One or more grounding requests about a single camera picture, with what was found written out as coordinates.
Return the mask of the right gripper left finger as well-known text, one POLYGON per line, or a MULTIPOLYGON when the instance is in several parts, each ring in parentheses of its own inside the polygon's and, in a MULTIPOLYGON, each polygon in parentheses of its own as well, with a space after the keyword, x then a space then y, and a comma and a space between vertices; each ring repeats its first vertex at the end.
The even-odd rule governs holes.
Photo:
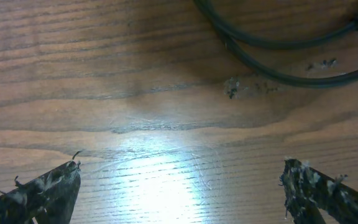
POLYGON ((62 165, 16 188, 0 191, 0 224, 69 224, 81 186, 81 162, 62 165))

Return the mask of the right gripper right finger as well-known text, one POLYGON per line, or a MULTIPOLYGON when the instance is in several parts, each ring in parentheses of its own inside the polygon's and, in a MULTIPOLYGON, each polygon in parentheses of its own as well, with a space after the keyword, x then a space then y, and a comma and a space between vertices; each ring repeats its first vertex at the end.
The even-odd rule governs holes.
POLYGON ((344 185, 347 175, 333 179, 297 159, 285 159, 281 185, 286 213, 294 223, 324 223, 324 210, 340 224, 358 224, 358 191, 344 185))

